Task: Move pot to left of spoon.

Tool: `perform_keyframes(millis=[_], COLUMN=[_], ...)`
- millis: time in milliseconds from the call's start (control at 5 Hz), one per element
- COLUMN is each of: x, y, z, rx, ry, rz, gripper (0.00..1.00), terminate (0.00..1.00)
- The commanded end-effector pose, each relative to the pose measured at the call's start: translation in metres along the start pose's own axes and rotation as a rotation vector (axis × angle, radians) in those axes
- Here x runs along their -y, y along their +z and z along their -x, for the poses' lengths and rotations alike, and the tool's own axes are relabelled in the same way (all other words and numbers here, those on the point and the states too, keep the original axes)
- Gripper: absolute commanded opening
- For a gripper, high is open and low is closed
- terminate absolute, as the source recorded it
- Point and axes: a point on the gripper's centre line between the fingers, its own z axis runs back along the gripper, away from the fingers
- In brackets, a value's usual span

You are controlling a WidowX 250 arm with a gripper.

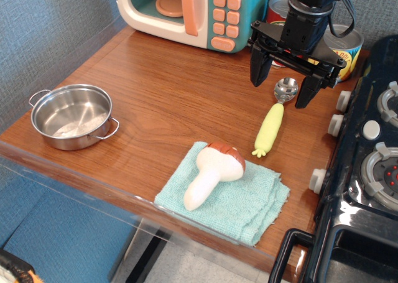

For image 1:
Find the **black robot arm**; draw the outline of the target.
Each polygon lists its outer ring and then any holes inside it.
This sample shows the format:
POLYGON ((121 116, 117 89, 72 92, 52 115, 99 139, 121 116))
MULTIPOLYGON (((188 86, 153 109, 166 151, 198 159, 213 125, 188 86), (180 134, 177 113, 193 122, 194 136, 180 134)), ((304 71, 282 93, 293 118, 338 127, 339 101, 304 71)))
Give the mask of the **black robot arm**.
POLYGON ((320 89, 333 88, 346 61, 327 46, 323 36, 326 30, 334 31, 331 15, 338 1, 354 19, 351 0, 288 0, 283 26, 254 21, 248 40, 252 84, 261 85, 271 63, 279 62, 305 77, 295 104, 298 109, 305 108, 320 89))

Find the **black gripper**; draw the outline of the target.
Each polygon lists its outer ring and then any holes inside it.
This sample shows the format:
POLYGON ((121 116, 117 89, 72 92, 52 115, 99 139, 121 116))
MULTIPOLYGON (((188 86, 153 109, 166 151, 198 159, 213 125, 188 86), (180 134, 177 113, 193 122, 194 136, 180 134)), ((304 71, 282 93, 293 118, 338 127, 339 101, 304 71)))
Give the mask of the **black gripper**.
POLYGON ((321 88, 334 87, 346 62, 323 40, 330 10, 291 7, 283 26, 254 21, 248 40, 251 51, 250 80, 255 87, 268 77, 272 61, 305 75, 295 107, 304 109, 321 88))

